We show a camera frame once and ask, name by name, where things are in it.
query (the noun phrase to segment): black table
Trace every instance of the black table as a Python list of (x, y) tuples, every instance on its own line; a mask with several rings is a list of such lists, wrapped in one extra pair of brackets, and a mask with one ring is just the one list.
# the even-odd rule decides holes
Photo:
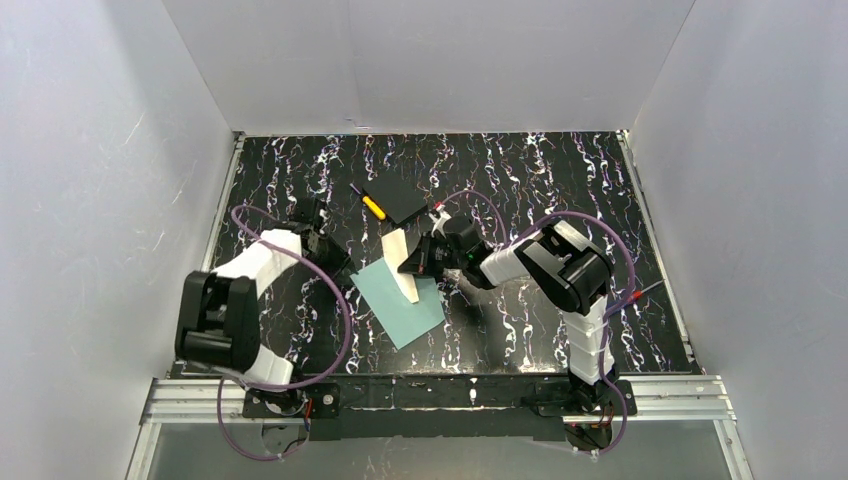
[[(363, 267), (382, 255), (379, 236), (387, 226), (377, 222), (348, 184), (362, 185), (388, 170), (414, 184), (431, 205), (465, 188), (484, 193), (498, 205), (512, 236), (554, 210), (597, 215), (628, 245), (637, 288), (661, 279), (613, 132), (248, 138), (228, 208), (247, 203), (285, 217), (295, 197), (320, 197), (329, 204), (327, 230)], [(473, 215), (484, 237), (494, 238), (494, 218), (484, 202), (463, 199), (449, 211)], [(262, 228), (258, 216), (249, 221)], [(597, 230), (572, 224), (612, 255), (617, 266), (613, 287), (620, 292), (626, 281), (620, 253)], [(409, 227), (410, 247), (430, 226), (424, 217)], [(232, 259), (249, 243), (226, 215), (213, 265)], [(349, 290), (354, 340), (337, 373), (514, 374), (561, 372), (568, 365), (560, 313), (531, 281), (479, 291), (453, 276), (440, 282), (440, 289), (447, 321), (401, 350), (358, 291)], [(321, 372), (331, 363), (341, 345), (340, 316), (317, 277), (297, 266), (260, 303), (266, 345), (305, 373)], [(616, 316), (612, 329), (621, 371), (697, 373), (664, 289)]]

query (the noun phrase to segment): white enclosure panel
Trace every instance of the white enclosure panel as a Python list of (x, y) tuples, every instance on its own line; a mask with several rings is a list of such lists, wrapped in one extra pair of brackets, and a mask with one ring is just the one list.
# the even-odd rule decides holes
[(633, 131), (697, 358), (757, 478), (844, 478), (848, 3), (698, 1)]
[(692, 3), (165, 0), (251, 134), (629, 128)]
[(0, 7), (0, 466), (123, 478), (232, 134), (158, 1)]
[(376, 131), (630, 128), (689, 0), (351, 2)]
[(357, 131), (347, 1), (164, 3), (234, 130)]

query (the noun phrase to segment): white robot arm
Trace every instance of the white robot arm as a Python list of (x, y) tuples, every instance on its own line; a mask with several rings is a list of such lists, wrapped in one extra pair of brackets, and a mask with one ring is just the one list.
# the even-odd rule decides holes
[[(510, 280), (532, 277), (563, 311), (571, 344), (569, 373), (586, 393), (586, 406), (606, 390), (601, 375), (615, 381), (609, 349), (602, 348), (612, 263), (583, 234), (565, 221), (553, 220), (513, 245), (493, 251), (470, 218), (451, 217), (444, 207), (431, 214), (432, 233), (421, 238), (400, 273), (440, 277), (459, 269), (478, 288), (491, 289)], [(600, 356), (604, 355), (604, 372)]]
[[(262, 240), (304, 256), (331, 276), (344, 271), (350, 257), (321, 233), (324, 203), (300, 200), (292, 220), (262, 232)], [(294, 366), (261, 344), (259, 304), (268, 286), (298, 263), (293, 257), (255, 242), (211, 272), (186, 277), (180, 304), (177, 358), (210, 366), (248, 383), (287, 385)]]

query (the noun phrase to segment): green cloth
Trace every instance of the green cloth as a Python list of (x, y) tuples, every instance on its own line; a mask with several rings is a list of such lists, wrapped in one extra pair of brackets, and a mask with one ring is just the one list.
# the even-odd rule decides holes
[(432, 278), (415, 278), (418, 303), (403, 295), (383, 258), (351, 278), (398, 349), (445, 320), (442, 296)]

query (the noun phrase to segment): beige foam block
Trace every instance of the beige foam block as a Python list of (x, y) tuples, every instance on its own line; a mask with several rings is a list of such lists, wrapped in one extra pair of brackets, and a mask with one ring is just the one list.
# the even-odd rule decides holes
[(393, 230), (380, 239), (383, 243), (383, 257), (392, 272), (400, 291), (411, 303), (418, 303), (418, 289), (415, 288), (415, 278), (405, 273), (397, 273), (397, 267), (409, 257), (406, 249), (406, 235), (403, 229)]

